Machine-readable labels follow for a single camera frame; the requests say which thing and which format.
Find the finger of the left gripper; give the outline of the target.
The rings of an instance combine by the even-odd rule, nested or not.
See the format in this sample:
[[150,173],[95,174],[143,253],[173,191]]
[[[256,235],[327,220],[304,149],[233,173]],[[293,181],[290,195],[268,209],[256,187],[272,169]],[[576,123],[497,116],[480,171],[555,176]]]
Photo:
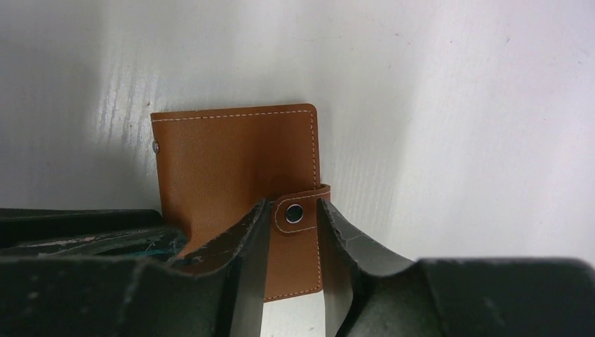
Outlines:
[[187,236],[152,209],[2,209],[2,256],[125,256],[171,262]]

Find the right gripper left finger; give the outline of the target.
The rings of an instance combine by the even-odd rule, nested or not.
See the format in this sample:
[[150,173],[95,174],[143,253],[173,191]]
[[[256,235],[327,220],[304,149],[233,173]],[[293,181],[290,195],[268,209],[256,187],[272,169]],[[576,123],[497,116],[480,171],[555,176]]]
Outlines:
[[259,336],[271,204],[171,262],[2,256],[2,336]]

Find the brown leather card holder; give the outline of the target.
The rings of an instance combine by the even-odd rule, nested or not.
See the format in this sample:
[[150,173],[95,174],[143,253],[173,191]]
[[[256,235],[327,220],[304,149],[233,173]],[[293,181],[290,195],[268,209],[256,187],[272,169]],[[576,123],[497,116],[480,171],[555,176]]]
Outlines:
[[322,290],[316,203],[321,180],[317,111],[309,103],[151,115],[163,217],[188,254],[273,203],[264,300]]

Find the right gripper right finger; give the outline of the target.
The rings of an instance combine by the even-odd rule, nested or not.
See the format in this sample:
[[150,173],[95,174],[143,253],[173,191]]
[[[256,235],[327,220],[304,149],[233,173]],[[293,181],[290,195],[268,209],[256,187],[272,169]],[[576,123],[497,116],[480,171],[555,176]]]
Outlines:
[[327,336],[593,336],[594,269],[574,258],[410,260],[316,205]]

